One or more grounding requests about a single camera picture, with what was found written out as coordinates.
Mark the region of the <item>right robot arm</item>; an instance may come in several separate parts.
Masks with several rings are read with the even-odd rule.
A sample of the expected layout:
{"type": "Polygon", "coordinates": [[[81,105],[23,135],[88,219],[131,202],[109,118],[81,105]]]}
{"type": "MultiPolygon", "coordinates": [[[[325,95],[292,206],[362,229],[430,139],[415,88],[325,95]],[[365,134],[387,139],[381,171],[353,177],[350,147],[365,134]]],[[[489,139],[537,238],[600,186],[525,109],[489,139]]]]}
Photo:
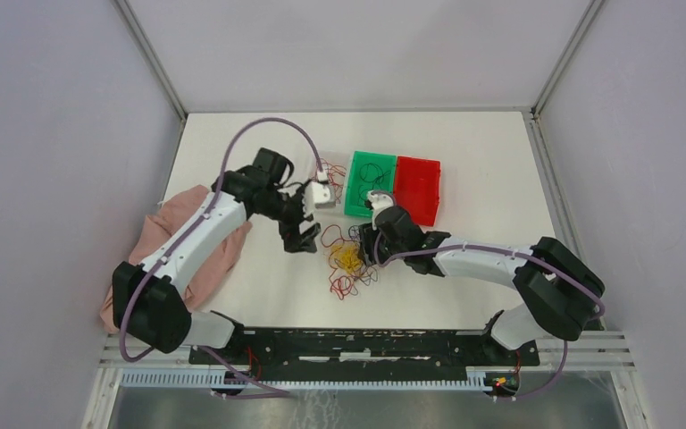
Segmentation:
{"type": "Polygon", "coordinates": [[[552,237],[523,247],[460,240],[446,231],[424,231],[401,206],[381,210],[356,232],[367,265],[402,262],[421,275],[473,278],[515,291],[521,304],[494,315],[480,341],[481,355],[492,365],[546,335],[577,341],[605,313],[604,283],[552,237]]]}

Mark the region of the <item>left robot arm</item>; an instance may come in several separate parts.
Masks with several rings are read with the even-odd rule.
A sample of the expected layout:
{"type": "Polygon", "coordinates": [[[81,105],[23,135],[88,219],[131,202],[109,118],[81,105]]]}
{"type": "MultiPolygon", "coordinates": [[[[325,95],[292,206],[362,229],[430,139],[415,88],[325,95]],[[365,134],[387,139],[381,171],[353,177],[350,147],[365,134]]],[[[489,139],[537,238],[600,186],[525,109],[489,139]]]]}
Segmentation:
{"type": "Polygon", "coordinates": [[[122,339],[131,335],[151,349],[171,353],[182,345],[210,347],[222,362],[239,361],[245,339],[237,323],[214,312],[191,312],[186,288],[207,258],[253,215],[278,224],[287,253],[314,253],[321,226],[314,210],[334,206],[329,176],[318,168],[294,194],[281,180],[293,172],[284,156],[262,148],[251,165],[221,173],[195,213],[159,249],[113,272],[113,322],[122,339]]]}

